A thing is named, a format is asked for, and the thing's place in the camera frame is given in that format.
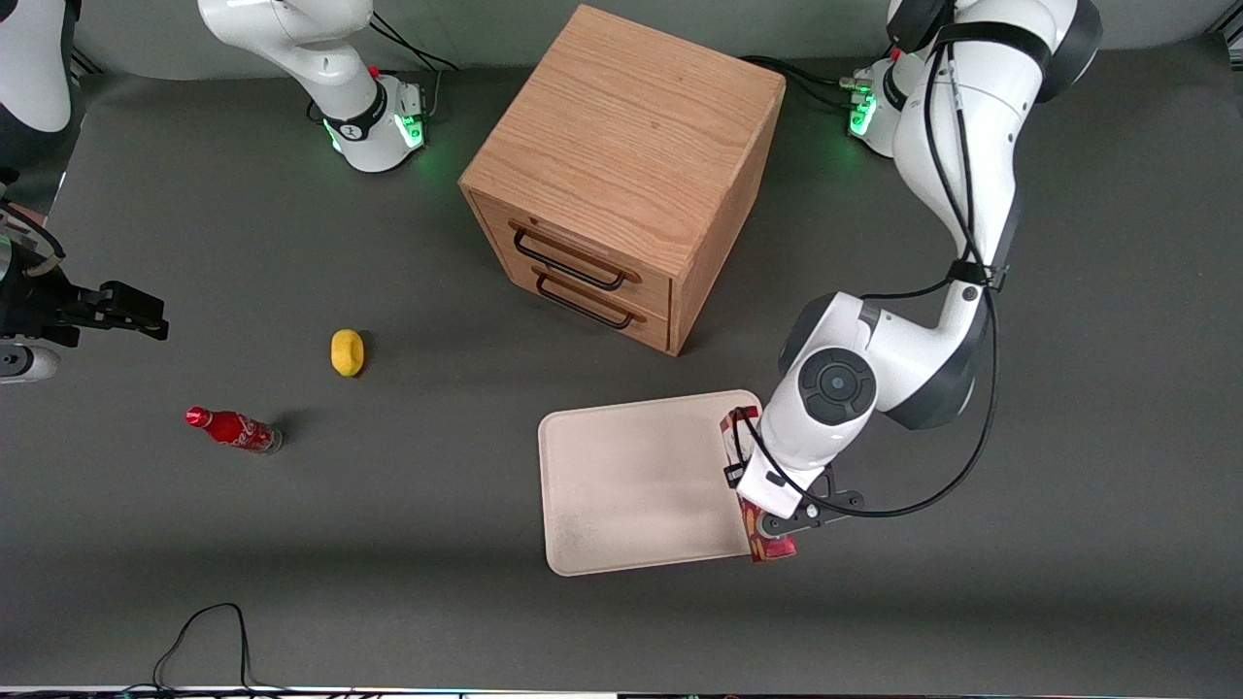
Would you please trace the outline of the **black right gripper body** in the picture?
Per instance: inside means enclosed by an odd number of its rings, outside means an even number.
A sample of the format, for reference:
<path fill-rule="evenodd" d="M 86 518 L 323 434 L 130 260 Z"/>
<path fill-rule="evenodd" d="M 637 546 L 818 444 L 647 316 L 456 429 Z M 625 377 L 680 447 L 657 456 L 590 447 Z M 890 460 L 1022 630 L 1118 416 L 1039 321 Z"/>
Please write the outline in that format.
<path fill-rule="evenodd" d="M 63 271 L 26 274 L 41 261 L 40 255 L 12 255 L 2 275 L 2 337 L 75 347 L 81 330 L 98 326 L 96 315 L 82 301 L 85 289 L 70 284 Z"/>

